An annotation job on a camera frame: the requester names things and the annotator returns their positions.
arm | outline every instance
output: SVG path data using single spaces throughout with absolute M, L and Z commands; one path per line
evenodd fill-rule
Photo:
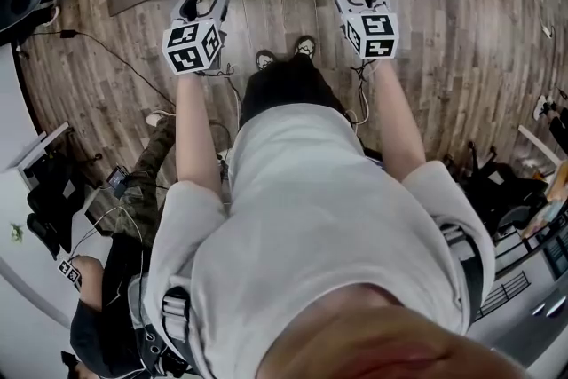
M 402 182 L 426 162 L 424 145 L 391 62 L 380 60 L 375 64 L 374 78 L 384 168 Z
M 220 196 L 221 179 L 201 79 L 177 80 L 176 167 L 180 182 L 190 181 Z
M 103 309 L 103 273 L 98 259 L 89 256 L 77 256 L 71 262 L 81 274 L 81 295 L 79 299 L 96 312 Z

sneaker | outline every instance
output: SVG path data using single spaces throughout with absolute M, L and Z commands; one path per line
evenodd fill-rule
M 536 106 L 534 107 L 534 111 L 532 111 L 532 118 L 536 121 L 539 120 L 539 117 L 546 113 L 548 108 L 547 99 L 544 95 L 540 95 L 539 99 L 536 102 Z
M 44 26 L 50 26 L 53 22 L 58 18 L 59 14 L 61 13 L 61 9 L 58 6 L 54 6 L 51 8 L 51 19 L 47 22 L 44 22 Z
M 264 70 L 271 63 L 276 61 L 276 57 L 270 51 L 263 49 L 256 53 L 256 67 L 258 71 Z
M 316 53 L 316 41 L 308 35 L 300 36 L 296 42 L 294 54 L 305 54 L 310 59 Z
M 167 113 L 166 111 L 153 111 L 151 114 L 148 115 L 146 118 L 146 123 L 151 127 L 156 127 L 158 122 L 163 119 L 164 117 L 175 117 L 175 114 Z

